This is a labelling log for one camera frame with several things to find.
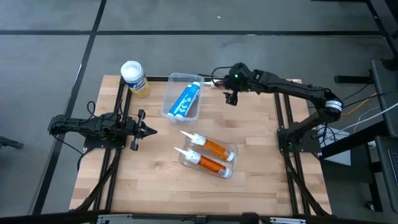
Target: caulk tube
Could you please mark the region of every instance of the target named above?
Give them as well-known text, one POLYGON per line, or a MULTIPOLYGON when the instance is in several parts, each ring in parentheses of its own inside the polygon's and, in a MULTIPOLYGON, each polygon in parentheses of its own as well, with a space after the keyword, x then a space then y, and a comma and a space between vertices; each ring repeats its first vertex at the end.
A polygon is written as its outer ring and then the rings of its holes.
POLYGON ((176 100, 176 102, 174 103, 173 107, 170 109, 170 111, 167 113, 167 115, 171 115, 174 116, 176 114, 176 112, 178 111, 178 109, 180 108, 180 103, 181 101, 185 98, 185 96, 188 94, 189 89, 191 89, 192 85, 187 85, 187 87, 185 87, 184 91, 182 91, 180 97, 176 100))
POLYGON ((193 82, 187 94, 179 102, 179 107, 177 109, 177 112, 175 113, 176 117, 184 118, 187 115, 193 102, 198 98, 199 90, 200 83, 193 82))
POLYGON ((193 162, 194 164, 198 164, 199 166, 219 174, 224 178, 229 177, 231 170, 228 167, 225 167, 224 165, 221 165, 218 162, 193 151, 192 149, 189 149, 188 151, 184 151, 176 147, 174 149, 184 154, 186 160, 193 162))
POLYGON ((227 160, 228 162, 232 161, 235 156, 235 153, 231 152, 230 150, 226 150, 223 146, 220 146, 219 144, 210 141, 209 139, 206 139, 204 136, 201 136, 198 133, 189 134, 186 133, 185 131, 181 131, 181 133, 188 136, 191 139, 192 143, 210 149, 212 153, 216 154, 217 156, 220 156, 221 158, 227 160))

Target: gray floor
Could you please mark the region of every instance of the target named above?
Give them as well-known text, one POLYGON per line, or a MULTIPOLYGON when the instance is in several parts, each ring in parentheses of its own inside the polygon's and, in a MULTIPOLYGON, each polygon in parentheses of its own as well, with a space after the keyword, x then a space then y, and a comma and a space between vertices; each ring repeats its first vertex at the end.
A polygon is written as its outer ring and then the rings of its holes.
MULTIPOLYGON (((91 30, 100 0, 0 0, 0 29, 91 30)), ((398 25, 382 1, 375 7, 390 30, 398 25)), ((309 0, 250 1, 108 1, 100 30, 376 30, 365 4, 309 0)), ((87 36, 0 35, 0 136, 25 143, 23 150, 0 150, 0 217, 25 215, 34 198, 53 139, 52 116, 63 113, 87 44, 87 36)), ((86 117, 86 102, 95 100, 103 75, 119 75, 127 60, 137 60, 147 75, 173 72, 210 73, 217 66, 244 62, 305 83, 331 88, 344 97, 361 85, 342 85, 334 75, 368 75, 372 59, 389 58, 383 39, 259 36, 97 36, 73 116, 86 117)), ((370 86, 353 97, 374 93, 370 86)), ((332 124, 342 128, 368 109, 332 124)), ((66 139, 82 147, 83 138, 66 139)), ((76 178, 78 154, 63 147, 44 213, 65 212, 76 178)), ((379 176, 384 213, 363 208, 367 184, 325 176, 333 213, 339 217, 392 222, 379 176)))

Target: clear plastic tray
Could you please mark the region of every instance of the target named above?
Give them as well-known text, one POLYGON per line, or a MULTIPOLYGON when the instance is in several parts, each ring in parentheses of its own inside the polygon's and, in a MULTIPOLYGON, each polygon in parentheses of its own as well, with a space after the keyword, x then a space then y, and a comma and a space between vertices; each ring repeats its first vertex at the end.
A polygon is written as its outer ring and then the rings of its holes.
POLYGON ((213 154, 209 149, 207 149, 207 148, 205 148, 203 146, 191 143, 191 139, 188 136, 185 137, 185 144, 184 144, 184 147, 182 149, 184 151, 187 151, 190 148, 190 149, 194 150, 195 152, 200 153, 201 155, 206 156, 209 159, 213 159, 214 161, 220 163, 221 165, 224 165, 225 167, 228 167, 231 170, 231 173, 230 173, 230 175, 228 177, 223 177, 223 176, 221 176, 219 174, 216 174, 216 173, 214 173, 214 172, 212 172, 212 171, 210 171, 210 170, 208 170, 208 169, 206 169, 206 168, 204 168, 202 166, 199 166, 198 164, 194 164, 193 162, 190 162, 190 161, 186 160, 185 159, 185 155, 182 154, 182 153, 180 153, 180 156, 178 157, 178 160, 180 161, 181 164, 183 164, 183 165, 185 165, 187 167, 191 167, 193 169, 205 172, 207 174, 215 175, 217 177, 221 177, 221 178, 225 178, 225 179, 230 178, 232 176, 232 174, 233 174, 233 171, 234 171, 233 168, 234 168, 234 165, 235 165, 235 162, 236 162, 236 158, 238 158, 238 147, 237 147, 237 145, 232 144, 232 143, 223 142, 223 141, 220 141, 220 140, 217 140, 217 139, 213 139, 213 138, 210 138, 208 136, 205 136, 205 137, 206 137, 206 139, 209 139, 210 141, 213 141, 213 142, 219 144, 220 146, 223 146, 225 149, 230 150, 231 152, 235 153, 234 159, 232 161, 230 161, 230 162, 227 162, 226 160, 224 160, 220 156, 217 156, 216 154, 213 154))
POLYGON ((173 123, 187 123, 193 124, 199 117, 201 98, 204 88, 205 79, 198 75, 189 75, 182 73, 173 73, 169 76, 169 81, 167 82, 167 88, 164 95, 164 102, 162 106, 162 116, 171 120, 173 123), (190 110, 188 111, 186 117, 179 118, 175 116, 169 116, 167 113, 173 107, 174 103, 178 100, 187 85, 193 82, 198 82, 201 88, 198 93, 198 98, 193 102, 190 110))

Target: white bottle cap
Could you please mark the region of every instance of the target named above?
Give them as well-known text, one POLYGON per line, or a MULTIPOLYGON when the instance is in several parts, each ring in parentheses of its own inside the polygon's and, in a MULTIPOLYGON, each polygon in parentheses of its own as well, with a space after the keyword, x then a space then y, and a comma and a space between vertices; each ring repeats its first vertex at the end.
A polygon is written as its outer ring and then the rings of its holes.
POLYGON ((128 83, 135 82, 141 78, 144 73, 142 66, 140 63, 136 61, 127 61, 120 68, 120 72, 124 80, 128 83))
POLYGON ((224 177, 224 178, 228 178, 230 172, 231 172, 231 169, 228 168, 228 167, 225 167, 225 173, 224 173, 223 177, 224 177))
POLYGON ((188 151, 184 151, 184 150, 176 148, 176 147, 174 149, 177 150, 178 152, 181 152, 182 154, 184 154, 186 160, 193 162, 194 164, 199 163, 201 155, 199 153, 195 152, 194 150, 189 149, 188 151))
POLYGON ((226 158, 226 160, 227 160, 228 162, 231 162, 232 159, 234 158, 234 156, 235 156, 235 153, 234 153, 234 152, 231 152, 231 154, 228 156, 228 158, 226 158))
POLYGON ((194 143, 194 144, 198 144, 198 145, 202 146, 202 145, 204 145, 206 143, 206 138, 201 136, 198 133, 189 134, 189 133, 186 133, 185 131, 181 131, 181 133, 186 135, 186 136, 188 136, 191 139, 191 142, 194 143))
POLYGON ((193 82, 192 85, 199 86, 199 88, 201 87, 199 82, 193 82))

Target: wooden table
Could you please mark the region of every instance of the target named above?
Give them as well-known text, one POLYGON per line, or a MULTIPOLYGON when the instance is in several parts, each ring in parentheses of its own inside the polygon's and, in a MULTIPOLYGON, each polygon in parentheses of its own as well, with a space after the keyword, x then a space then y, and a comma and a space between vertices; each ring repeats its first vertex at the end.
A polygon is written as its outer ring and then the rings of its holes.
MULTIPOLYGON (((113 110, 119 79, 120 76, 104 76, 96 114, 113 110)), ((186 127, 172 124, 160 114, 167 82, 150 82, 149 85, 147 97, 132 97, 129 115, 136 118, 138 109, 144 109, 146 124, 158 133, 140 140, 136 152, 128 148, 132 138, 127 139, 127 147, 121 154, 112 212, 292 214, 284 160, 277 142, 273 94, 242 93, 238 105, 233 107, 225 103, 222 90, 206 87, 199 119, 196 125, 186 127), (237 144, 239 152, 232 177, 221 179, 181 165, 178 152, 173 149, 182 147, 185 142, 180 130, 196 131, 237 144)), ((290 103, 295 121, 308 116, 305 100, 291 97, 290 103)), ((95 149, 83 158, 70 208, 79 206, 93 190, 100 176, 103 156, 104 149, 95 149)), ((330 213, 319 161, 307 153, 301 153, 301 160, 309 191, 330 213)), ((106 186, 100 208, 104 208, 107 192, 106 186)), ((299 192, 296 186, 298 207, 303 213, 299 192)))

